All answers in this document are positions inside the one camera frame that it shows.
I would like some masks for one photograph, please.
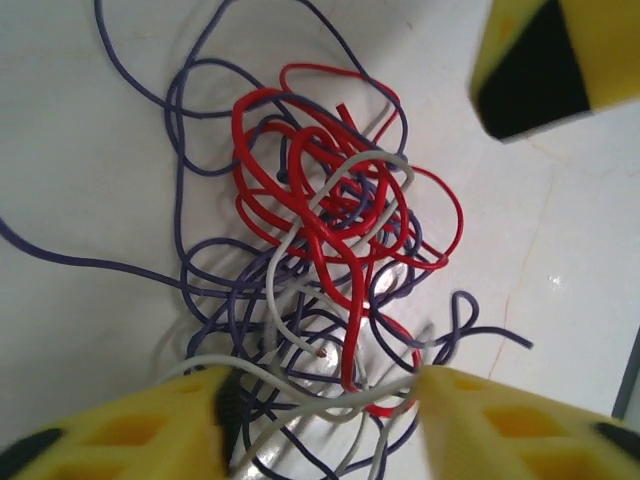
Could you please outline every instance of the wire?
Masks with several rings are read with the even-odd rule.
[[[162,108],[167,136],[176,152],[173,234],[176,253],[180,260],[179,279],[120,262],[50,252],[20,237],[2,218],[0,218],[0,235],[16,248],[36,258],[64,265],[121,271],[179,289],[185,306],[201,323],[201,328],[194,333],[188,343],[187,360],[176,365],[168,375],[178,375],[201,369],[203,365],[216,364],[239,368],[257,378],[250,390],[243,390],[248,407],[246,415],[243,415],[242,424],[242,439],[247,451],[243,464],[253,461],[254,465],[270,478],[286,478],[270,470],[253,455],[261,449],[260,443],[264,445],[269,441],[271,434],[265,431],[255,442],[252,442],[249,424],[266,416],[273,422],[269,431],[275,433],[281,429],[301,455],[323,472],[325,478],[337,478],[339,475],[346,475],[372,465],[374,471],[371,472],[370,477],[381,479],[384,476],[388,454],[395,452],[410,438],[417,423],[414,419],[399,440],[389,445],[387,437],[395,419],[400,415],[400,410],[378,407],[374,403],[381,398],[377,395],[395,395],[403,398],[401,403],[403,408],[409,408],[412,405],[411,395],[403,394],[402,390],[410,386],[412,377],[407,377],[408,383],[404,386],[391,384],[371,387],[369,385],[358,345],[359,325],[363,316],[370,317],[369,323],[381,350],[394,362],[394,365],[401,366],[410,372],[414,372],[424,361],[426,355],[422,355],[422,351],[426,346],[433,344],[440,347],[434,363],[444,364],[451,361],[458,342],[466,336],[484,333],[500,334],[524,346],[530,347],[531,344],[522,337],[498,327],[474,326],[478,318],[477,302],[466,292],[454,293],[455,302],[452,298],[451,307],[452,330],[434,342],[426,341],[423,335],[431,332],[430,327],[414,340],[399,322],[381,312],[389,302],[406,297],[433,271],[447,265],[449,256],[457,248],[462,235],[464,225],[462,208],[452,190],[439,177],[427,170],[409,167],[406,163],[404,148],[408,136],[408,123],[395,92],[371,78],[344,39],[311,2],[295,1],[305,6],[327,27],[343,47],[355,70],[308,63],[290,64],[282,69],[281,89],[276,89],[265,87],[249,72],[228,60],[215,57],[199,58],[203,44],[214,32],[227,8],[234,3],[234,0],[225,0],[202,30],[183,66],[171,80],[165,97],[161,98],[136,80],[119,60],[109,38],[102,1],[94,0],[96,25],[107,56],[125,81],[141,95]],[[229,110],[199,112],[186,109],[183,103],[189,75],[193,70],[204,66],[215,66],[234,72],[249,82],[255,90],[238,99]],[[339,117],[336,117],[318,103],[293,92],[286,78],[289,72],[296,69],[311,69],[332,75],[359,78],[387,99],[393,106],[392,113],[370,140],[367,138],[368,131],[366,133],[358,131],[346,105],[338,105],[336,111]],[[264,115],[253,128],[245,131],[244,117],[247,112],[256,111],[265,105],[273,105],[279,113]],[[296,119],[298,112],[311,118],[313,125],[301,125]],[[228,164],[208,170],[199,167],[188,158],[185,117],[230,120],[235,152]],[[401,135],[396,154],[392,156],[380,150],[377,143],[396,118],[401,122]],[[256,142],[263,135],[279,136],[280,165],[275,178],[272,178],[272,175],[266,172],[260,162],[252,156]],[[312,187],[311,180],[302,166],[303,157],[305,161],[311,158],[326,175],[324,185],[318,192]],[[405,172],[406,180],[402,185],[398,184],[392,174],[397,169]],[[269,242],[273,248],[260,250],[231,238],[205,239],[187,248],[182,237],[185,170],[203,177],[231,174],[238,190],[236,209],[239,217],[250,230]],[[454,205],[457,227],[450,245],[443,250],[436,249],[423,240],[420,222],[409,209],[404,198],[404,191],[413,180],[414,172],[435,182],[449,196]],[[257,180],[260,187],[249,187],[252,180]],[[267,198],[276,199],[294,215],[295,219],[291,221],[272,209],[266,208],[261,200]],[[256,223],[252,215],[264,221],[267,228],[275,227],[276,233],[267,232]],[[284,240],[278,239],[278,231],[285,232]],[[239,249],[252,256],[235,279],[216,275],[198,268],[193,263],[194,256],[199,252],[222,245]],[[337,253],[325,254],[324,247],[327,245]],[[364,247],[368,248],[368,253],[358,252]],[[376,269],[375,262],[379,260],[384,260],[387,264],[381,269]],[[334,278],[329,271],[329,266],[335,264],[346,265],[349,272]],[[397,264],[406,265],[407,273],[403,281],[389,291],[376,293],[382,274]],[[352,292],[350,298],[347,298],[338,287],[346,290],[349,286]],[[292,295],[295,295],[294,308],[281,314],[276,308],[276,299],[284,304],[292,298]],[[212,312],[205,312],[194,300],[194,297],[198,296],[220,298],[223,301]],[[459,298],[465,298],[472,304],[472,316],[462,326],[457,313]],[[259,318],[259,307],[262,305],[260,302],[267,304],[274,322],[267,322],[265,325],[260,321],[262,320]],[[320,308],[319,302],[326,306],[326,309]],[[348,311],[346,318],[343,309]],[[311,330],[312,326],[317,325],[317,319],[326,320],[329,326],[320,331]],[[382,326],[385,331],[406,345],[407,352],[412,355],[413,366],[404,362],[402,356],[396,354],[387,344],[378,326]],[[228,336],[232,343],[232,356],[197,356],[204,340],[212,334]],[[250,341],[253,335],[262,337],[254,347]],[[300,370],[299,359],[302,353],[313,352],[316,355],[318,348],[314,345],[319,341],[333,344],[336,350],[341,351],[342,361],[339,371],[320,375]],[[267,350],[275,352],[275,355],[272,358],[269,357],[266,355]],[[283,377],[279,378],[269,370],[276,371]],[[317,391],[314,393],[298,385],[293,379],[313,383],[316,390],[320,388],[320,393]],[[363,390],[363,392],[346,393],[333,399],[318,399],[318,395],[328,394],[335,385],[342,385],[346,391]],[[267,386],[271,390],[266,392],[268,395],[263,398],[262,394],[265,393]],[[281,398],[281,393],[296,403],[289,403],[290,400]],[[353,406],[340,407],[343,404]],[[327,411],[332,408],[350,408],[350,410],[340,414]],[[275,412],[284,413],[278,419]],[[296,418],[299,415],[318,415],[334,423],[347,422],[358,415],[361,416],[360,426],[353,443],[335,469],[329,468],[315,457],[286,428],[287,421],[281,423],[282,418]],[[391,418],[386,425],[383,425],[377,416]],[[373,456],[352,463],[363,438],[367,419],[370,419],[380,430],[381,437],[378,445],[382,446],[376,448]]]
[[[277,421],[274,421],[263,430],[257,440],[253,442],[251,448],[247,450],[243,459],[239,462],[238,468],[242,468],[247,462],[251,461],[251,459],[256,456],[258,451],[273,436],[273,434],[295,418],[304,417],[306,415],[320,416],[323,411],[330,408],[364,407],[380,400],[381,398],[411,386],[414,380],[415,378],[413,376],[405,377],[387,385],[375,387],[363,392],[350,393],[338,398],[315,400],[285,412]]]

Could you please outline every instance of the white floor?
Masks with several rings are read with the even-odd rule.
[[[124,63],[163,95],[213,3],[109,0],[105,12]],[[413,331],[429,318],[444,332],[450,292],[467,289],[480,301],[482,324],[506,325],[535,348],[468,339],[456,367],[609,413],[640,324],[640,107],[509,145],[486,136],[466,82],[488,3],[316,2],[369,72],[402,98],[410,161],[440,174],[465,208],[450,266],[392,312]],[[320,24],[285,0],[234,5],[205,52],[269,84],[290,61],[349,66]],[[193,82],[188,104],[199,107],[231,105],[248,91],[214,69]],[[329,108],[345,100],[359,124],[382,104],[356,82],[299,88]],[[228,162],[226,122],[188,128],[200,164]],[[20,234],[54,251],[176,274],[174,155],[161,112],[109,64],[90,0],[2,2],[0,146],[0,214]],[[424,182],[410,202],[444,243],[451,212]],[[250,238],[233,198],[229,178],[189,178],[186,243]],[[185,318],[168,288],[46,264],[0,242],[0,444],[149,385],[179,357],[193,327]],[[389,478],[412,465],[419,442],[392,457]]]

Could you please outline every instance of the purple wire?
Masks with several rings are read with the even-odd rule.
[[[164,112],[164,120],[167,131],[167,136],[176,151],[177,154],[177,163],[176,163],[176,192],[175,192],[175,206],[174,206],[174,242],[176,247],[176,252],[181,262],[181,270],[180,270],[180,278],[174,279],[168,277],[166,275],[162,275],[147,269],[143,269],[140,267],[120,263],[113,262],[108,260],[100,260],[93,258],[82,258],[82,257],[74,257],[68,255],[62,255],[54,252],[50,252],[48,250],[39,248],[19,235],[13,232],[9,226],[0,218],[0,235],[2,235],[9,243],[14,245],[19,250],[33,256],[36,258],[40,258],[49,262],[59,263],[63,265],[72,265],[72,266],[80,266],[80,267],[92,267],[92,268],[101,268],[101,269],[110,269],[121,271],[137,276],[141,276],[144,278],[148,278],[165,285],[169,285],[173,288],[177,288],[181,290],[183,300],[187,309],[190,313],[202,323],[201,329],[196,332],[193,337],[190,339],[188,347],[187,347],[187,356],[193,356],[196,354],[198,347],[201,345],[202,341],[210,334],[221,333],[228,335],[232,341],[233,349],[232,354],[237,355],[239,357],[248,359],[253,361],[254,363],[258,363],[260,358],[262,357],[263,352],[259,352],[256,355],[250,355],[246,350],[246,341],[249,338],[249,334],[260,334],[263,332],[264,325],[261,322],[253,321],[255,307],[258,302],[264,299],[264,281],[265,281],[265,271],[266,266],[269,263],[269,260],[273,254],[274,249],[270,249],[267,251],[261,251],[256,249],[244,242],[231,239],[231,238],[210,238],[203,240],[191,247],[190,249],[186,249],[183,245],[182,241],[182,201],[184,194],[184,170],[188,169],[195,174],[204,176],[204,177],[216,177],[220,175],[225,175],[233,170],[236,166],[236,161],[231,161],[228,165],[217,169],[217,170],[206,170],[195,165],[186,155],[186,131],[184,128],[184,117],[191,118],[199,118],[199,119],[215,119],[215,118],[227,118],[230,116],[231,112],[229,110],[226,111],[214,111],[214,112],[195,112],[192,110],[188,110],[183,108],[183,97],[184,91],[187,85],[188,76],[191,70],[195,68],[205,67],[205,66],[215,66],[220,68],[229,69],[244,79],[246,79],[249,83],[251,83],[256,88],[262,87],[262,84],[253,77],[249,72],[242,69],[241,67],[233,64],[232,62],[218,59],[218,58],[203,58],[198,59],[197,55],[202,45],[209,37],[209,35],[213,32],[216,25],[218,24],[220,18],[222,17],[225,10],[233,3],[235,0],[225,0],[218,7],[215,14],[213,15],[210,22],[207,24],[201,35],[199,36],[197,42],[193,46],[191,53],[188,55],[183,68],[178,72],[178,74],[171,81],[169,89],[167,90],[166,98],[161,99],[155,94],[151,93],[147,90],[143,85],[141,85],[122,65],[120,62],[109,38],[109,34],[106,29],[106,25],[104,23],[104,17],[102,12],[102,2],[101,0],[94,0],[94,11],[95,11],[95,19],[96,24],[98,26],[98,31],[100,37],[102,39],[105,51],[111,60],[112,64],[116,68],[116,70],[120,73],[120,75],[135,88],[139,93],[145,96],[148,100],[152,101],[156,105],[163,108]],[[370,85],[379,90],[385,97],[394,104],[395,108],[398,110],[402,122],[402,137],[400,140],[400,145],[398,147],[398,154],[403,158],[403,150],[404,145],[406,143],[407,135],[408,135],[408,125],[406,116],[404,111],[400,107],[400,105],[391,98],[385,91],[383,91],[377,82],[372,80],[367,72],[364,70],[362,65],[359,63],[353,52],[346,45],[342,37],[338,34],[335,28],[329,23],[329,21],[322,15],[321,12],[317,10],[313,4],[311,4],[308,0],[295,0],[298,3],[301,3],[305,7],[307,7],[314,15],[316,15],[320,21],[330,30],[330,32],[334,35],[336,40],[340,43],[340,45],[345,50],[346,54],[349,56],[356,69],[360,71],[365,79]],[[299,103],[308,105],[316,109],[317,111],[322,112],[327,116],[332,116],[336,119],[336,122],[341,124],[343,128],[350,131],[353,135],[357,136],[362,142],[369,145],[372,149],[377,149],[378,147],[372,144],[368,139],[360,135],[358,132],[353,131],[353,129],[344,124],[340,119],[333,116],[326,109],[317,105],[316,103],[310,101],[307,98],[301,97],[299,95],[293,93],[282,93],[273,95],[260,103],[253,105],[251,108],[256,109],[265,104],[273,104],[280,110],[280,114],[268,115],[265,116],[261,122],[257,125],[256,132],[254,137],[251,139],[249,146],[250,148],[254,145],[258,135],[262,132],[263,128],[266,126],[268,122],[272,121],[280,121],[291,125],[293,128],[299,129],[300,125],[296,121],[295,117],[291,112],[284,107],[281,100],[293,99]],[[288,148],[288,142],[285,138],[281,140],[281,161],[280,161],[280,170],[278,172],[278,179],[286,183],[288,180],[286,177],[286,153]],[[375,193],[375,185],[372,184],[369,180],[367,180],[363,175],[354,176],[354,180],[356,180],[360,186],[362,193],[357,193],[354,190],[345,191],[352,195],[354,198],[359,200],[359,204],[356,209],[351,212],[347,219],[343,219],[338,221],[333,228],[340,229],[346,228],[353,222],[356,222],[358,218],[360,218],[369,208],[369,198]],[[327,221],[337,220],[332,218],[331,216],[325,215],[324,217]],[[421,258],[418,254],[418,250],[420,248],[420,243],[422,239],[422,230],[420,227],[420,223],[417,221],[415,215],[412,211],[409,211],[409,220],[412,224],[412,227],[416,233],[416,237],[413,241],[407,240],[405,244],[405,252],[407,255]],[[392,227],[394,227],[394,233],[384,232],[383,235],[383,243],[388,244],[391,240],[391,236],[395,234],[397,237],[398,229],[392,222],[389,223]],[[213,247],[216,245],[226,245],[234,248],[238,248],[247,253],[250,253],[254,256],[254,259],[249,262],[249,264],[245,267],[245,269],[241,272],[241,274],[235,279],[227,279],[218,275],[214,275],[210,272],[204,271],[200,268],[197,268],[193,263],[192,259],[196,253],[202,251],[203,249]],[[289,263],[293,259],[291,257],[285,257],[278,266],[276,283],[279,284],[287,279],[299,277],[306,272],[309,271],[310,261],[300,260],[298,259],[293,266],[289,266]],[[423,272],[422,274],[416,276],[415,269],[413,267],[408,268],[408,273],[403,279],[403,282],[400,286],[395,288],[393,291],[383,293],[381,295],[376,296],[374,294],[375,285],[381,278],[385,269],[391,268],[393,266],[393,262],[385,265],[377,274],[374,276],[374,280],[371,285],[371,289],[369,291],[369,301],[371,304],[371,308],[373,311],[372,320],[371,320],[371,328],[374,333],[374,337],[382,347],[383,351],[387,353],[387,355],[392,358],[392,360],[400,365],[401,367],[409,367],[411,370],[412,366],[406,364],[393,350],[389,347],[387,342],[381,336],[378,330],[378,324],[383,326],[389,333],[394,334],[394,330],[390,328],[384,318],[382,317],[379,309],[389,303],[390,301],[402,298],[408,295],[411,290],[417,285],[419,282],[426,279],[429,275],[429,272]],[[214,285],[219,285],[224,287],[224,289],[214,289],[214,288],[200,288],[196,287],[189,283],[189,277],[193,276],[200,281],[206,281],[213,283]],[[340,279],[336,280],[336,283],[346,283],[350,280],[349,275],[345,275]],[[314,282],[310,282],[310,285],[319,285]],[[199,307],[193,301],[192,296],[210,296],[215,298],[224,299],[222,305],[220,305],[213,313],[205,314],[202,312]],[[471,318],[463,325],[459,327],[459,315],[458,315],[458,298],[465,298],[472,306],[472,315]],[[237,320],[236,318],[236,309],[237,309],[237,301],[242,300],[246,301],[247,304],[245,306],[244,314],[242,315],[241,320]],[[293,312],[284,316],[283,320],[287,323],[288,328],[294,331],[296,334],[300,335],[301,338],[306,338],[307,342],[310,344],[318,341],[330,341],[335,343],[338,347],[342,346],[342,340],[339,337],[334,335],[334,332],[339,329],[346,329],[346,325],[342,319],[333,315],[331,312],[326,311],[325,309],[316,307],[317,300],[311,299],[306,301],[306,296],[303,294],[298,294],[296,308]],[[507,330],[498,328],[498,327],[475,327],[474,324],[478,317],[478,307],[475,299],[466,292],[456,292],[452,297],[452,324],[453,328],[451,333],[440,337],[436,344],[441,346],[440,351],[436,356],[436,362],[438,364],[448,363],[453,354],[455,353],[455,348],[457,343],[461,338],[465,336],[471,336],[475,334],[500,334],[504,335],[507,338],[519,342],[525,346],[530,348],[530,342],[527,342],[522,337],[519,337],[516,334],[508,332]],[[300,323],[302,320],[312,317],[312,316],[322,316],[327,318],[328,320],[333,322],[333,325],[327,327],[320,332],[311,332],[307,330],[300,329]],[[414,348],[420,348],[422,345],[419,342],[412,341],[405,336],[397,336],[400,341],[403,343],[412,346]],[[305,372],[297,371],[294,369],[296,361],[299,359],[302,354],[302,350],[298,349],[296,346],[292,345],[290,342],[286,341],[282,335],[277,337],[278,344],[278,355],[280,358],[284,358],[291,349],[295,349],[292,353],[291,358],[284,366],[285,372],[287,372],[293,378],[301,378],[312,381],[323,381],[327,384],[337,383],[338,379],[317,375],[317,374],[308,374]],[[288,410],[294,408],[295,405],[289,403],[277,402],[277,397],[279,392],[274,390],[268,396],[268,398],[264,401],[258,399],[258,395],[261,390],[264,388],[264,384],[262,382],[257,382],[253,389],[250,392],[244,392],[244,396],[247,402],[248,411],[246,412],[244,422],[242,425],[242,437],[245,447],[248,448],[250,445],[250,439],[248,438],[248,428],[251,421],[255,421],[263,415],[266,415],[270,419],[275,419],[277,411]],[[382,429],[382,422],[373,417],[369,417],[374,422],[374,424],[378,427],[378,429]],[[417,428],[417,422],[414,421],[407,428],[407,430],[403,433],[403,435],[392,445],[385,448],[385,452],[382,458],[382,463],[380,466],[380,471],[378,472],[377,478],[382,479],[384,477],[384,472],[386,468],[387,455],[395,452],[398,448],[400,448],[406,441],[411,437],[414,431]],[[327,479],[337,478],[334,472],[326,466],[323,462],[317,459],[309,450],[295,437],[295,435],[287,429],[283,429],[283,433],[287,438],[292,442],[292,444],[296,447],[300,453],[307,458],[313,465],[315,465],[319,470],[321,470]],[[354,462],[349,465],[344,474],[351,473],[360,468],[365,468],[370,465],[372,462],[372,457],[369,457],[365,460],[361,460],[359,462]],[[254,459],[254,464],[270,478],[275,479],[285,479],[286,477],[270,470],[266,466],[260,464],[257,459]]]

